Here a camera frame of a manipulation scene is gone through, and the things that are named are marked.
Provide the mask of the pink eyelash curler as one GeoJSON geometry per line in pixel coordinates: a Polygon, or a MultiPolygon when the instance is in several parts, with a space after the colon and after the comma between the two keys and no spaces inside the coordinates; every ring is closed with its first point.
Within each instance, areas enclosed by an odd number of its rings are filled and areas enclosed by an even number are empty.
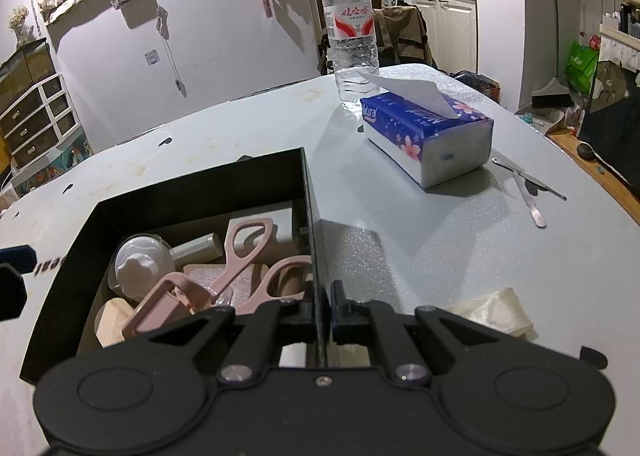
{"type": "MultiPolygon", "coordinates": [[[[224,239],[224,272],[214,283],[214,292],[224,290],[248,265],[265,264],[268,268],[265,283],[273,300],[286,297],[303,299],[306,283],[311,280],[312,257],[299,254],[267,259],[265,251],[275,242],[276,225],[268,216],[257,216],[230,225],[224,239]]],[[[140,301],[122,327],[124,338],[141,335],[199,313],[186,302],[186,296],[176,286],[182,280],[185,267],[176,268],[175,272],[164,276],[140,301]]]]}

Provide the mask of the beige wooden block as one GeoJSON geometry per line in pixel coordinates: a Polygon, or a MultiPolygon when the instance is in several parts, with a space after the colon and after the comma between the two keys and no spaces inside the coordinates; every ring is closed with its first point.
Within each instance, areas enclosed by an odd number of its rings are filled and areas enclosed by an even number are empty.
{"type": "Polygon", "coordinates": [[[94,319],[94,333],[102,348],[125,340],[122,327],[132,314],[134,308],[123,298],[110,299],[101,306],[94,319]]]}

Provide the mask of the white round suction hook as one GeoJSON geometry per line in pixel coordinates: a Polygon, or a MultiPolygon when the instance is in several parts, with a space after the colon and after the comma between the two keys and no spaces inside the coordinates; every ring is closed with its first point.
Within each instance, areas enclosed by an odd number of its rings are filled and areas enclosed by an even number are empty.
{"type": "Polygon", "coordinates": [[[127,239],[116,253],[114,266],[120,291],[136,302],[140,302],[164,276],[176,270],[171,249],[155,235],[127,239]]]}

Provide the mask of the black storage box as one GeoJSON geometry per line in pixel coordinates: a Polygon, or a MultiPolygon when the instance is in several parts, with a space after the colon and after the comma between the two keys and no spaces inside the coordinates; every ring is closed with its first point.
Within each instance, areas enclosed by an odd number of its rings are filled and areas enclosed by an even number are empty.
{"type": "Polygon", "coordinates": [[[314,259],[314,283],[328,279],[322,227],[305,150],[244,157],[99,202],[66,248],[37,316],[20,370],[36,384],[73,358],[107,268],[129,237],[158,234],[173,245],[213,231],[224,236],[232,215],[287,205],[300,252],[314,259]]]}

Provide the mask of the crumpled white tissue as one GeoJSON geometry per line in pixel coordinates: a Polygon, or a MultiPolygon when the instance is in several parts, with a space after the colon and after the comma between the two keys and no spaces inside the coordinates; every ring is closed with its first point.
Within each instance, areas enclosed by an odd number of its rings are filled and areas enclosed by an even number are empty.
{"type": "Polygon", "coordinates": [[[512,288],[449,306],[447,311],[512,337],[523,337],[534,328],[512,288]]]}

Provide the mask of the white drawer cabinet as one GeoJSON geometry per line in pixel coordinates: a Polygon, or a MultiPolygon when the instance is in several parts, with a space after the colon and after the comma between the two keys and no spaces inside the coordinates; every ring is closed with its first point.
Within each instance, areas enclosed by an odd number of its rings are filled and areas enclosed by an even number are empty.
{"type": "Polygon", "coordinates": [[[80,128],[61,73],[30,86],[1,115],[1,136],[17,170],[34,163],[80,128]]]}

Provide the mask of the metal nail file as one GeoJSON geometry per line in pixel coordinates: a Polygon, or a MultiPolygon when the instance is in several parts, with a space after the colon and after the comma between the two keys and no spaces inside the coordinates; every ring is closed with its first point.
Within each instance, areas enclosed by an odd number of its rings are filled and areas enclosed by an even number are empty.
{"type": "Polygon", "coordinates": [[[518,186],[518,190],[520,191],[521,196],[523,197],[523,200],[527,205],[529,214],[532,217],[534,223],[538,228],[546,228],[547,227],[546,220],[544,219],[544,216],[542,215],[542,213],[538,210],[534,197],[531,194],[529,194],[525,186],[525,181],[523,177],[518,173],[513,173],[512,177],[516,182],[516,186],[518,186]]]}

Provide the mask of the glass fish tank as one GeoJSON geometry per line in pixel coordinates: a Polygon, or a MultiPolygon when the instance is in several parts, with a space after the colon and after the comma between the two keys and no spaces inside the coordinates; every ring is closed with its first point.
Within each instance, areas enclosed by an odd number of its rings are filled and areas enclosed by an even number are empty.
{"type": "Polygon", "coordinates": [[[44,38],[18,48],[1,66],[1,111],[8,109],[34,84],[54,74],[49,44],[44,38]]]}

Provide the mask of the metal tweezers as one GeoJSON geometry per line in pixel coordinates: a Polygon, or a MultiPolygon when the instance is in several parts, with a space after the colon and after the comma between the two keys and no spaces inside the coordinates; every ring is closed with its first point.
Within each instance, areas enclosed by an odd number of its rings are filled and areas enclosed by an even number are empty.
{"type": "Polygon", "coordinates": [[[563,201],[567,201],[567,197],[565,197],[563,194],[559,193],[559,191],[556,191],[555,189],[551,188],[550,186],[548,186],[547,184],[545,184],[544,182],[541,182],[539,179],[536,179],[536,177],[534,177],[533,175],[530,175],[518,168],[512,167],[512,165],[506,164],[504,162],[501,162],[500,160],[498,160],[497,158],[492,158],[491,162],[493,164],[498,165],[498,167],[504,168],[506,170],[511,171],[512,173],[518,174],[519,176],[521,176],[522,179],[524,179],[525,182],[530,182],[531,184],[533,184],[534,186],[536,186],[538,189],[542,190],[542,191],[548,191],[548,193],[555,195],[556,197],[562,199],[563,201]]]}

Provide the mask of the dried flower vase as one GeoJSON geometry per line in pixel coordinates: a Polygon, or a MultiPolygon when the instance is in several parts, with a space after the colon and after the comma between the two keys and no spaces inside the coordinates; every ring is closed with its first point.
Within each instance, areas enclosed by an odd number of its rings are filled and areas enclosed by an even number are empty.
{"type": "Polygon", "coordinates": [[[29,10],[24,5],[14,7],[9,15],[8,28],[15,35],[17,48],[35,41],[34,27],[26,22],[28,15],[29,10]]]}

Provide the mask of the blue tissue pack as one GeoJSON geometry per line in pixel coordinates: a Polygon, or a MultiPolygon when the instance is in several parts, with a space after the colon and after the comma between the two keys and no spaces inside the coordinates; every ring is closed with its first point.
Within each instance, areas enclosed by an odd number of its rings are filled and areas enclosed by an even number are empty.
{"type": "Polygon", "coordinates": [[[482,167],[494,120],[426,80],[366,73],[382,90],[360,100],[364,135],[423,189],[482,167]]]}

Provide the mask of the green shopping bag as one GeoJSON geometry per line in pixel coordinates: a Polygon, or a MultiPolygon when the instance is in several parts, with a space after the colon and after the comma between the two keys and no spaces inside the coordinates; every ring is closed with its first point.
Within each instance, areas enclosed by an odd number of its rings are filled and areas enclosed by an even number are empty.
{"type": "Polygon", "coordinates": [[[594,72],[596,72],[599,53],[587,45],[574,42],[570,46],[565,67],[567,83],[576,92],[588,95],[591,90],[594,72]]]}

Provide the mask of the clear water bottle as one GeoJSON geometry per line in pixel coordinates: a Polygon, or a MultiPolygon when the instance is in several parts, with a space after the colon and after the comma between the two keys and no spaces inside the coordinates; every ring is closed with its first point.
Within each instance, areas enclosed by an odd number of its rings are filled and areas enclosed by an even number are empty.
{"type": "Polygon", "coordinates": [[[329,58],[343,106],[357,112],[360,100],[378,93],[368,75],[378,74],[372,0],[322,0],[329,58]]]}

